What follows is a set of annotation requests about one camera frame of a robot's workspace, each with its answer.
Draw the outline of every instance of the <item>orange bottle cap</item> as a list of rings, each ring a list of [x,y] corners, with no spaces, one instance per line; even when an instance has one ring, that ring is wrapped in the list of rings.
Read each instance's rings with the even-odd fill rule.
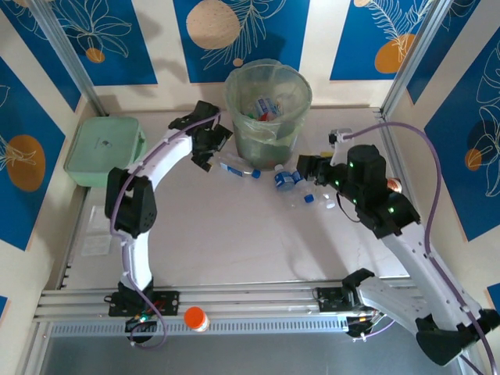
[[[193,330],[201,328],[207,320],[205,312],[199,307],[190,307],[184,313],[184,322]]]

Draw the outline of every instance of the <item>trash can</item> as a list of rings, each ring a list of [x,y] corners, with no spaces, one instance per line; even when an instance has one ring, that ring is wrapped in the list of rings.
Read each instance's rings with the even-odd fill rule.
[[[255,103],[263,98],[278,108],[279,114],[272,121],[250,117],[254,116]],[[233,120],[238,154],[259,170],[285,164],[312,99],[304,77],[276,60],[256,60],[233,70],[226,79],[224,100]]]

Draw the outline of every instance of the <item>green plastic container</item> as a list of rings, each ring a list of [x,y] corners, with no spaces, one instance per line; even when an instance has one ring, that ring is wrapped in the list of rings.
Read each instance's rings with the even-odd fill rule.
[[[108,172],[125,168],[146,152],[146,138],[133,117],[94,117],[77,131],[64,170],[80,186],[104,188]]]

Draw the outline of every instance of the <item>blue label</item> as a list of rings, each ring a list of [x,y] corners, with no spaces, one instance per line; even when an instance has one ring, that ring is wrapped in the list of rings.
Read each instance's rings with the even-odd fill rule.
[[[304,180],[304,177],[300,175],[300,173],[296,170],[291,174],[291,178],[294,179],[294,182],[297,184],[300,180]]]
[[[232,166],[227,166],[227,170],[230,171],[231,173],[236,174],[239,177],[243,177],[243,173],[240,170],[236,170]]]
[[[274,176],[274,181],[276,182],[276,188],[280,188],[287,183],[294,182],[294,179],[290,172],[284,171]]]

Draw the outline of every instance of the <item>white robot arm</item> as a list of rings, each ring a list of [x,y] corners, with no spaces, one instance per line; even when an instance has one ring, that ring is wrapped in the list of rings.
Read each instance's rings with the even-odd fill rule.
[[[127,167],[127,172],[133,173],[138,168],[139,172],[137,172],[136,177],[148,178],[151,181],[152,190],[155,191],[159,182],[172,169],[172,167],[185,156],[191,154],[193,149],[192,138],[187,134],[182,134],[174,141],[167,143],[167,140],[178,132],[179,130],[168,130],[163,139],[143,157],[142,160],[147,159],[148,162],[144,165],[142,160],[135,162]],[[130,275],[132,280],[139,289],[144,290],[152,282],[152,274],[149,269],[148,257],[149,230],[139,234],[137,238],[133,238],[129,233],[123,230],[120,230],[120,232],[127,238],[127,242],[129,244],[126,256],[129,258],[128,264],[130,265]],[[134,286],[130,284],[127,275],[122,275],[120,281],[127,288],[134,290]]]
[[[123,249],[128,249],[123,252],[124,273],[116,293],[119,301],[115,301],[124,307],[125,316],[144,311],[137,289],[148,297],[152,295],[148,234],[156,217],[154,190],[172,167],[190,153],[195,163],[209,169],[209,157],[231,135],[218,124],[211,129],[217,113],[216,107],[199,102],[191,115],[171,124],[171,130],[143,160],[109,174],[105,212],[111,219],[112,232],[121,236]],[[201,127],[199,134],[182,134],[183,129],[196,123],[207,125]],[[386,313],[416,335],[420,347],[434,362],[442,366],[450,363],[479,340],[477,325],[487,333],[500,325],[500,315],[482,309],[432,246],[426,248],[420,217],[404,195],[388,189],[385,160],[375,146],[351,147],[345,162],[339,160],[338,153],[334,158],[300,155],[297,169],[304,178],[330,185],[355,204],[360,222],[396,255],[424,297],[424,302],[415,300],[389,287],[370,271],[360,270],[344,279],[342,308],[368,307]],[[133,189],[133,196],[119,199],[124,189]],[[452,289],[459,291],[459,298]]]
[[[330,143],[345,146],[345,135],[331,134]],[[317,184],[330,185],[355,205],[360,223],[396,255],[424,298],[419,302],[388,287],[369,270],[359,270],[343,280],[344,305],[340,301],[340,306],[386,313],[415,334],[426,355],[441,366],[480,339],[485,341],[484,334],[500,325],[500,315],[482,309],[432,245],[425,245],[420,216],[404,195],[388,188],[386,162],[377,148],[357,145],[346,151],[340,147],[346,151],[343,158],[335,148],[332,159],[300,155],[297,170]]]
[[[112,305],[120,308],[119,316],[143,313],[152,300],[153,277],[149,268],[148,236],[155,219],[154,191],[161,179],[183,157],[207,172],[214,152],[218,152],[232,135],[218,121],[220,111],[214,105],[199,101],[195,110],[169,125],[169,130],[141,160],[125,170],[109,172],[105,214],[110,231],[121,238],[123,274]]]

